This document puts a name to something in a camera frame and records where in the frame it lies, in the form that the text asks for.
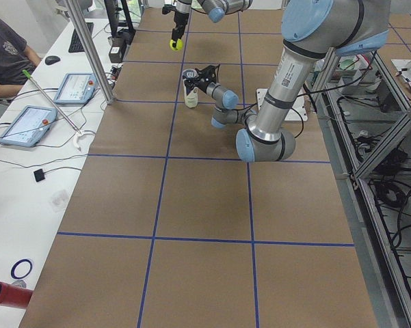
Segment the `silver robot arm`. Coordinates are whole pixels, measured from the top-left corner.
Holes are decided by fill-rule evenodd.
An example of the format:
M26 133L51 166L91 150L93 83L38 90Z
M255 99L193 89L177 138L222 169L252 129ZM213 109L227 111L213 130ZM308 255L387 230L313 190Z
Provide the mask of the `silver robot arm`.
M257 112L235 108L238 97L210 68L184 75L186 92L198 88L216 101L212 124L242 124L236 149L245 162L281 161L295 150L282 127L316 61L329 49L339 56L380 49L388 38L390 1L290 1L282 16L283 52Z
M183 47L182 37L189 22L191 4L192 1L176 1L175 5L165 5L163 7L162 12L164 14L174 12L175 27L170 38L170 48L174 51L181 50ZM198 1L198 4L213 23L218 23L225 15L247 10L252 5L252 1L204 0Z

